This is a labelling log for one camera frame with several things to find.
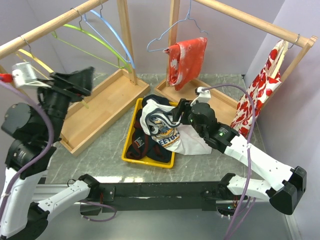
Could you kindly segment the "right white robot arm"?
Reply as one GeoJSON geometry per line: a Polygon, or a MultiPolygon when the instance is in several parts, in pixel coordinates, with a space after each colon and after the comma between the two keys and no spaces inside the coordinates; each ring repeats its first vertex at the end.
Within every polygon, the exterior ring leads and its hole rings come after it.
{"type": "Polygon", "coordinates": [[[230,126],[218,122],[208,103],[191,102],[182,98],[171,111],[175,123],[192,126],[204,142],[257,173],[262,179],[226,174],[219,182],[219,193],[224,199],[245,194],[247,197],[269,201],[279,212],[292,215],[307,186],[307,172],[300,166],[291,167],[269,156],[247,142],[230,126]]]}

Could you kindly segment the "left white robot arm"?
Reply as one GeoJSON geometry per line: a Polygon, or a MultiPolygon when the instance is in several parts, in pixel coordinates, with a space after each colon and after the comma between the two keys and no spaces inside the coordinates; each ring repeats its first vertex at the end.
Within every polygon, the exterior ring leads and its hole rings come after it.
{"type": "Polygon", "coordinates": [[[76,202],[94,201],[100,183],[85,174],[70,187],[39,202],[36,187],[56,151],[71,103],[91,95],[95,69],[90,66],[72,73],[36,76],[28,62],[17,63],[2,74],[3,87],[19,94],[19,88],[35,87],[37,101],[24,97],[5,114],[2,131],[13,138],[5,160],[5,183],[0,196],[0,237],[3,240],[34,240],[59,213],[76,202]]]}

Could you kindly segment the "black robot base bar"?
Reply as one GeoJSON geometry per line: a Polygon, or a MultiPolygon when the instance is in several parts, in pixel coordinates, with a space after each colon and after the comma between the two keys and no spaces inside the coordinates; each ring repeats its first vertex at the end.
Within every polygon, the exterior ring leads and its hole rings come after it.
{"type": "Polygon", "coordinates": [[[84,200],[117,211],[216,211],[217,202],[239,200],[218,181],[101,183],[84,200]]]}

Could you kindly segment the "white graphic tank top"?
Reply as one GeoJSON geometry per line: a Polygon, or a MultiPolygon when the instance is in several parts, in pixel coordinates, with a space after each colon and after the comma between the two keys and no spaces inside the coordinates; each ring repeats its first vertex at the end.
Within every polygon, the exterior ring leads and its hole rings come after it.
{"type": "Polygon", "coordinates": [[[171,104],[161,104],[154,98],[146,100],[139,120],[144,133],[170,152],[187,156],[211,154],[212,148],[191,125],[173,120],[173,109],[171,104]]]}

